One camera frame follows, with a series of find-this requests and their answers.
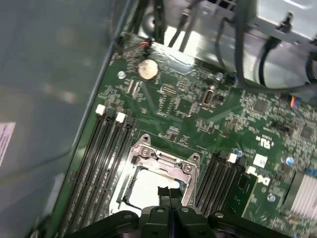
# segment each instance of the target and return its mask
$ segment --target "dimm slot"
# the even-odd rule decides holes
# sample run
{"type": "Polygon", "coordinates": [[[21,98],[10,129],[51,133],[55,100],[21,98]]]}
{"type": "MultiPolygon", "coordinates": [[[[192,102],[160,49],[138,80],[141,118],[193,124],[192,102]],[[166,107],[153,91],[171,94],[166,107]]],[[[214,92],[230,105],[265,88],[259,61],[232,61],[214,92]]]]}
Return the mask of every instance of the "dimm slot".
{"type": "Polygon", "coordinates": [[[106,146],[105,152],[103,153],[103,163],[100,166],[100,170],[98,172],[96,182],[94,185],[91,186],[92,194],[88,199],[87,206],[85,209],[85,212],[82,215],[82,219],[79,223],[79,227],[85,227],[87,216],[89,216],[90,212],[93,210],[94,202],[96,200],[96,196],[98,195],[98,191],[100,187],[102,186],[103,180],[107,173],[109,173],[109,165],[112,159],[112,155],[114,154],[114,150],[116,148],[116,145],[119,141],[119,138],[123,131],[123,125],[124,123],[120,123],[119,126],[115,129],[114,136],[112,140],[110,141],[110,145],[106,146]]]}
{"type": "Polygon", "coordinates": [[[74,212],[74,219],[72,221],[72,224],[70,225],[71,232],[74,232],[79,228],[78,224],[81,223],[83,214],[85,213],[87,200],[89,200],[91,190],[95,186],[95,175],[100,173],[101,168],[105,165],[107,155],[113,147],[114,140],[118,137],[118,135],[120,135],[121,130],[121,124],[115,122],[112,125],[112,128],[107,128],[107,130],[105,130],[103,133],[102,139],[97,146],[95,156],[92,159],[93,162],[89,171],[88,179],[85,183],[84,191],[81,193],[81,198],[79,199],[78,206],[76,206],[76,212],[74,212]]]}
{"type": "Polygon", "coordinates": [[[71,213],[71,207],[74,203],[74,199],[77,196],[77,191],[79,190],[80,187],[80,182],[83,179],[83,176],[85,174],[85,171],[87,170],[87,167],[89,165],[89,154],[91,152],[91,148],[95,145],[99,132],[103,126],[104,119],[106,118],[106,115],[97,115],[97,121],[94,125],[92,134],[89,138],[88,145],[85,149],[84,155],[83,155],[83,160],[80,164],[79,170],[76,172],[76,179],[74,181],[73,189],[70,194],[64,215],[63,215],[63,220],[61,222],[61,229],[60,229],[60,234],[63,233],[62,231],[65,229],[66,223],[67,223],[67,217],[71,213]]]}
{"type": "Polygon", "coordinates": [[[108,173],[108,176],[106,177],[105,186],[103,189],[103,194],[102,194],[101,200],[98,204],[97,211],[93,216],[94,222],[97,222],[99,220],[99,216],[100,216],[101,211],[103,209],[103,206],[105,204],[106,198],[108,197],[109,186],[111,185],[111,182],[114,179],[115,173],[120,165],[120,161],[121,161],[121,158],[123,156],[123,153],[125,152],[126,145],[130,139],[130,134],[131,134],[131,131],[133,128],[133,124],[134,124],[134,120],[132,118],[130,118],[130,123],[127,123],[127,125],[126,125],[126,134],[124,135],[124,138],[123,138],[123,141],[120,145],[120,148],[119,148],[119,150],[114,158],[112,167],[108,173]]]}
{"type": "Polygon", "coordinates": [[[239,166],[213,156],[196,198],[196,207],[204,216],[224,209],[235,179],[242,173],[239,166]]]}
{"type": "Polygon", "coordinates": [[[61,236],[63,237],[68,231],[69,227],[74,218],[74,214],[76,213],[76,208],[78,201],[80,200],[80,195],[82,194],[82,190],[84,188],[85,183],[87,182],[87,177],[89,175],[89,171],[93,166],[91,162],[92,158],[95,156],[97,152],[97,145],[99,145],[102,135],[111,128],[114,119],[114,111],[109,111],[101,117],[101,120],[98,121],[98,126],[96,130],[93,130],[91,135],[91,140],[89,140],[88,146],[86,147],[83,161],[81,163],[81,169],[78,173],[74,189],[72,189],[72,194],[70,196],[66,212],[64,214],[64,222],[61,229],[61,236]]]}

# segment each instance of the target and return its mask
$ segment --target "cable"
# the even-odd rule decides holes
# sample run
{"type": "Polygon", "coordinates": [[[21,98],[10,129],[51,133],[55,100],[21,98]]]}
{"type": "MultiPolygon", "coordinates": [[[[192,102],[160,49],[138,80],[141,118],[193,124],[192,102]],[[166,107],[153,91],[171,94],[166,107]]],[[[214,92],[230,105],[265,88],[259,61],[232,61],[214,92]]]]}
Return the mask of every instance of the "cable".
{"type": "Polygon", "coordinates": [[[146,47],[150,45],[150,39],[149,40],[146,40],[146,41],[142,41],[136,45],[133,45],[133,46],[129,46],[127,48],[117,48],[117,52],[121,55],[123,54],[124,52],[129,52],[129,51],[133,51],[133,50],[136,50],[138,49],[139,47],[146,47]]]}
{"type": "Polygon", "coordinates": [[[226,17],[224,17],[221,20],[220,25],[219,25],[219,29],[218,29],[218,32],[217,32],[217,36],[216,36],[216,41],[214,43],[214,49],[215,49],[215,54],[216,54],[217,60],[218,60],[218,62],[220,64],[221,68],[223,70],[225,70],[226,72],[228,72],[228,74],[231,77],[233,77],[234,73],[233,72],[229,72],[229,70],[227,69],[227,66],[223,62],[221,51],[220,51],[220,39],[221,39],[221,37],[223,35],[223,32],[224,32],[225,23],[229,23],[230,24],[230,23],[233,23],[233,21],[229,20],[226,17]]]}
{"type": "MultiPolygon", "coordinates": [[[[284,21],[281,22],[281,24],[276,28],[278,31],[283,33],[288,33],[292,29],[291,20],[293,19],[293,14],[288,13],[287,17],[284,21]]],[[[282,41],[275,37],[269,37],[262,47],[261,50],[261,60],[259,64],[259,81],[260,84],[263,86],[266,86],[265,79],[264,79],[264,66],[266,62],[266,58],[271,50],[275,49],[282,41]]]]}
{"type": "Polygon", "coordinates": [[[186,48],[186,46],[188,44],[189,38],[190,38],[190,36],[192,34],[192,31],[193,31],[193,28],[195,26],[197,17],[198,17],[198,8],[195,7],[192,10],[192,17],[191,17],[191,19],[190,19],[190,21],[188,23],[187,29],[185,30],[185,35],[183,37],[182,43],[180,44],[180,47],[179,47],[179,51],[180,52],[184,52],[185,51],[185,48],[186,48]]]}
{"type": "MultiPolygon", "coordinates": [[[[317,39],[314,39],[311,41],[312,45],[317,46],[317,39]]],[[[314,72],[314,61],[317,60],[317,52],[310,52],[307,61],[306,61],[306,76],[310,83],[316,83],[317,82],[317,76],[314,72]]]]}
{"type": "Polygon", "coordinates": [[[249,13],[249,0],[239,0],[236,5],[235,17],[235,54],[234,61],[236,65],[238,86],[242,89],[254,93],[294,93],[307,89],[317,89],[317,84],[308,84],[291,88],[265,88],[254,86],[247,82],[244,77],[244,33],[247,30],[247,21],[249,13]]]}
{"type": "Polygon", "coordinates": [[[164,45],[165,13],[163,0],[154,1],[154,19],[154,39],[156,42],[164,45]]]}
{"type": "Polygon", "coordinates": [[[180,21],[178,23],[178,26],[176,28],[176,32],[174,34],[174,36],[172,37],[172,39],[170,40],[168,47],[173,47],[177,38],[179,37],[180,33],[183,31],[185,24],[187,22],[187,19],[189,17],[189,13],[190,11],[196,7],[201,1],[203,0],[193,0],[193,2],[191,4],[188,5],[188,7],[183,11],[182,16],[180,18],[180,21]]]}
{"type": "Polygon", "coordinates": [[[299,116],[300,118],[306,120],[306,121],[309,121],[311,123],[315,123],[315,121],[307,118],[306,116],[304,116],[298,109],[297,109],[297,105],[301,103],[301,99],[300,98],[297,98],[297,97],[294,97],[292,96],[292,99],[291,99],[291,103],[290,103],[290,106],[291,108],[293,109],[293,111],[295,112],[295,114],[297,116],[299,116]]]}

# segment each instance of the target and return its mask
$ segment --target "ram slot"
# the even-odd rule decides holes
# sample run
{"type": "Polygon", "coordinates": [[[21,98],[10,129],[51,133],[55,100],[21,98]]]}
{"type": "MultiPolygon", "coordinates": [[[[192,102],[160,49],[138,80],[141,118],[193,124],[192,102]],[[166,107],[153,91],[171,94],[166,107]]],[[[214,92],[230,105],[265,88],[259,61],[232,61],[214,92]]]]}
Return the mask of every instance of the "ram slot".
{"type": "Polygon", "coordinates": [[[115,149],[116,142],[122,131],[122,123],[115,122],[112,129],[107,131],[101,140],[96,156],[94,157],[93,165],[88,176],[85,189],[81,194],[79,205],[75,213],[73,223],[70,226],[70,231],[74,232],[80,228],[80,224],[87,211],[88,202],[93,193],[93,189],[96,187],[96,182],[100,177],[100,174],[104,168],[106,168],[111,160],[113,151],[115,149]]]}
{"type": "Polygon", "coordinates": [[[86,182],[87,171],[91,167],[91,157],[94,154],[94,148],[96,147],[97,142],[100,140],[101,134],[104,130],[107,130],[111,126],[111,121],[113,120],[113,112],[109,112],[102,116],[97,116],[97,122],[95,123],[94,129],[90,136],[88,145],[85,149],[83,159],[80,165],[78,172],[76,173],[76,179],[74,181],[73,189],[69,197],[63,221],[61,223],[60,235],[63,237],[68,230],[68,224],[71,222],[73,213],[79,199],[79,194],[83,189],[83,183],[86,182]]]}
{"type": "Polygon", "coordinates": [[[106,176],[104,187],[102,189],[102,196],[100,198],[100,201],[98,202],[97,210],[92,216],[92,222],[97,222],[100,220],[100,218],[103,218],[105,215],[103,215],[102,211],[106,204],[106,200],[109,196],[110,189],[112,188],[112,183],[115,178],[116,172],[118,170],[118,167],[120,165],[122,156],[124,152],[126,151],[127,144],[130,139],[130,134],[133,128],[134,120],[130,118],[130,120],[127,122],[127,125],[125,127],[125,134],[123,136],[122,142],[118,145],[118,151],[115,155],[115,158],[113,160],[112,166],[109,170],[108,175],[106,176]]]}
{"type": "Polygon", "coordinates": [[[195,204],[204,216],[225,208],[234,181],[241,173],[239,166],[226,163],[222,159],[214,157],[210,161],[195,204]]]}
{"type": "Polygon", "coordinates": [[[101,169],[96,178],[96,184],[94,187],[92,187],[93,189],[92,196],[90,196],[87,203],[88,208],[85,210],[85,213],[83,214],[83,218],[79,224],[80,228],[86,227],[87,225],[90,224],[90,216],[91,216],[91,213],[95,209],[95,202],[96,202],[96,199],[98,198],[98,195],[100,194],[100,190],[102,189],[104,185],[105,177],[107,177],[107,175],[111,173],[111,168],[109,168],[109,166],[111,163],[115,162],[115,160],[112,161],[114,150],[115,148],[117,148],[117,144],[119,143],[119,139],[122,137],[122,135],[124,138],[126,136],[129,136],[129,135],[126,135],[125,131],[126,131],[126,126],[123,127],[123,124],[121,124],[120,131],[116,134],[115,138],[112,140],[110,149],[108,150],[107,154],[105,154],[105,159],[103,161],[103,164],[101,165],[101,169]]]}

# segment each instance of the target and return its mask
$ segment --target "capacitor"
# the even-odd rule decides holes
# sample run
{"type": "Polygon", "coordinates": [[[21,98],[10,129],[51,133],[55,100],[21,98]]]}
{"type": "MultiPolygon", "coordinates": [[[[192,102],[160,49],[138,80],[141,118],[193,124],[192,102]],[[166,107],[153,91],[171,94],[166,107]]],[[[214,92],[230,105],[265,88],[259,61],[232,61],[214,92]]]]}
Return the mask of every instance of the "capacitor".
{"type": "Polygon", "coordinates": [[[275,202],[276,197],[275,197],[274,194],[269,193],[269,194],[267,195],[267,200],[268,200],[269,202],[275,202]]]}
{"type": "Polygon", "coordinates": [[[243,156],[243,152],[237,148],[233,150],[233,153],[235,153],[238,158],[241,158],[243,156]]]}
{"type": "Polygon", "coordinates": [[[288,166],[293,166],[294,165],[294,158],[293,157],[291,157],[291,156],[289,156],[289,157],[287,157],[286,158],[286,160],[285,160],[285,163],[288,165],[288,166]]]}

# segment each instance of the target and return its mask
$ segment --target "orange wire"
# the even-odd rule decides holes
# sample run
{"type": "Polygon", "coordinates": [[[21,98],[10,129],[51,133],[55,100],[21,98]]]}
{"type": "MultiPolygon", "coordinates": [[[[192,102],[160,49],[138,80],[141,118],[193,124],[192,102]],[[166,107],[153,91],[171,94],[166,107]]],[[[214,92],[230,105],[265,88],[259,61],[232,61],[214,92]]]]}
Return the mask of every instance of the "orange wire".
{"type": "Polygon", "coordinates": [[[149,42],[146,42],[146,41],[140,43],[140,46],[148,46],[148,45],[149,45],[149,42]]]}
{"type": "Polygon", "coordinates": [[[294,103],[295,103],[295,97],[294,97],[294,96],[292,96],[292,100],[291,100],[291,108],[293,108],[293,107],[294,107],[294,103]]]}

